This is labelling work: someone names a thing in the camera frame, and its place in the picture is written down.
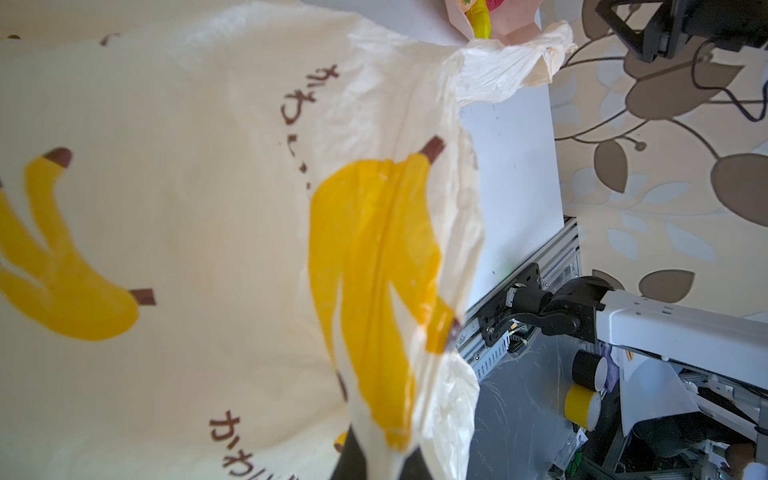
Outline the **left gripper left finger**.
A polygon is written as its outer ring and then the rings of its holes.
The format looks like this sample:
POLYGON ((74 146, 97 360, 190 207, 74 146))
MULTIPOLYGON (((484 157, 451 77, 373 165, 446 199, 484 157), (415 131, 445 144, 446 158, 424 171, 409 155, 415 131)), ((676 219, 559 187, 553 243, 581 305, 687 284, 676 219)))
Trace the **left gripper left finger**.
POLYGON ((330 477, 331 480, 366 480, 367 461, 354 434, 349 427, 339 460, 330 477))

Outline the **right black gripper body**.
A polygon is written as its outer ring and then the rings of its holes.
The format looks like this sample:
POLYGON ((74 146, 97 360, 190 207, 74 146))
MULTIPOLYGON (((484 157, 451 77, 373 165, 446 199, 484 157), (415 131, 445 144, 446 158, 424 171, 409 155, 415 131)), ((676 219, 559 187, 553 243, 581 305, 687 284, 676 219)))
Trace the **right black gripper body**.
POLYGON ((767 48, 767 3, 759 0, 663 1, 642 31, 641 59, 672 59, 693 38, 738 52, 767 48))

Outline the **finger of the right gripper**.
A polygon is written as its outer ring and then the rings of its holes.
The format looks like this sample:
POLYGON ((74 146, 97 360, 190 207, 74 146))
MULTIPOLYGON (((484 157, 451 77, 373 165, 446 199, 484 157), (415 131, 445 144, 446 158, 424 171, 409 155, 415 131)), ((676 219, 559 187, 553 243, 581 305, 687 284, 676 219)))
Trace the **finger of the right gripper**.
POLYGON ((601 0, 596 13, 633 54, 657 54, 660 45, 658 15, 654 13, 642 28, 635 28, 617 13, 619 6, 642 6, 647 1, 601 0))

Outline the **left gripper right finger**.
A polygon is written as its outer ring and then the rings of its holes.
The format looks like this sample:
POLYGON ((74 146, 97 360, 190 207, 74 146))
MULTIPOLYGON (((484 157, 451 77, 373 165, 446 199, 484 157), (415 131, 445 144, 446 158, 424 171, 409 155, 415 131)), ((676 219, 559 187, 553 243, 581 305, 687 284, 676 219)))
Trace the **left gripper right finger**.
POLYGON ((400 480, 432 480, 428 465, 421 448, 416 448, 404 461, 400 480))

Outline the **green yellow pepper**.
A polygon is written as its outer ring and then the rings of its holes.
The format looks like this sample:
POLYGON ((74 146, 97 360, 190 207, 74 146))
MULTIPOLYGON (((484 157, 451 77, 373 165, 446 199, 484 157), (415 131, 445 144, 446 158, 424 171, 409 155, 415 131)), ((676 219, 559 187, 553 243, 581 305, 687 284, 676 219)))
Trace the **green yellow pepper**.
POLYGON ((475 38, 491 38, 492 22, 490 18, 490 10, 486 0, 470 1, 470 6, 465 11, 465 15, 469 20, 475 38))

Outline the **banana print plastic bag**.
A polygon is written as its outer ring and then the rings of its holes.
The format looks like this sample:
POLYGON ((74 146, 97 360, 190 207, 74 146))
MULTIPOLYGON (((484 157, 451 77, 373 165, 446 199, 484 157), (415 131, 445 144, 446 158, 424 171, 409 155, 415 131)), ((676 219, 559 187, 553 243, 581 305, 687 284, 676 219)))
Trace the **banana print plastic bag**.
POLYGON ((518 45, 300 1, 1 5, 1 475, 467 474, 485 236, 460 110, 518 45))

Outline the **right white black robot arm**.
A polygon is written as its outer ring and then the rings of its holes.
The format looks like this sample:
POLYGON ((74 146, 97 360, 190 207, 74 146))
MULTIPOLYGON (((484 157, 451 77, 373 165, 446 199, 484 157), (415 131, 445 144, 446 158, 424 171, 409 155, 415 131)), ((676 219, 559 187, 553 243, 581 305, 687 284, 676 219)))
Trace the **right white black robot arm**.
POLYGON ((550 87, 584 270, 670 312, 615 318, 613 341, 767 381, 767 56, 691 39, 638 60, 593 1, 549 1, 578 49, 550 87))

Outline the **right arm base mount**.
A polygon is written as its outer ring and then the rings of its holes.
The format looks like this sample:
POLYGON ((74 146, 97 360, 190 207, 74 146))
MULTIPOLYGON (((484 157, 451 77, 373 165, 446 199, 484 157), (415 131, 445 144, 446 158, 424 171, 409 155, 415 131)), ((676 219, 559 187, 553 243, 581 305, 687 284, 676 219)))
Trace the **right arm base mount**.
POLYGON ((528 264, 475 315, 485 346, 493 347, 509 331, 516 315, 538 313, 546 294, 541 285, 539 265, 528 264))

